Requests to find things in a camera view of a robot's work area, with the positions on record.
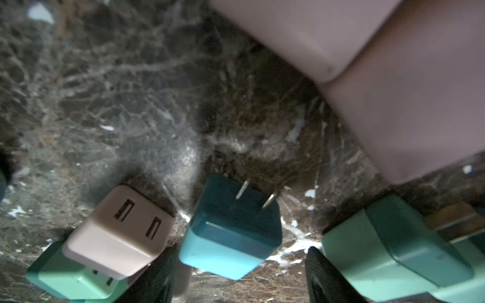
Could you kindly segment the teal storage box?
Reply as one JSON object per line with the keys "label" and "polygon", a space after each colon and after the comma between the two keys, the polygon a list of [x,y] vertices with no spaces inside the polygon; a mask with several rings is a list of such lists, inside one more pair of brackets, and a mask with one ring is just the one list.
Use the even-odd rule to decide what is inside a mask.
{"label": "teal storage box", "polygon": [[10,167],[7,156],[1,152],[1,187],[0,187],[0,200],[5,197],[6,188],[10,180]]}

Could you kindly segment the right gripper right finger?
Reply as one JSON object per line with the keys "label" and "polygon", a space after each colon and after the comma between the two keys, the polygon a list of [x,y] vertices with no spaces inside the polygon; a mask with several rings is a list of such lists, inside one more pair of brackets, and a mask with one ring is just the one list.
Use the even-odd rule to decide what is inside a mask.
{"label": "right gripper right finger", "polygon": [[367,303],[316,247],[310,247],[305,259],[309,301],[316,303]]}

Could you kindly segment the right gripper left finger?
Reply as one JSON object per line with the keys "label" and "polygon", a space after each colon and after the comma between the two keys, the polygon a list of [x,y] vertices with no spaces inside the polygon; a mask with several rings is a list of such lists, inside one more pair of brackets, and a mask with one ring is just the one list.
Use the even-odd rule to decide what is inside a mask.
{"label": "right gripper left finger", "polygon": [[179,246],[166,248],[116,303],[171,302],[179,267],[178,252]]}

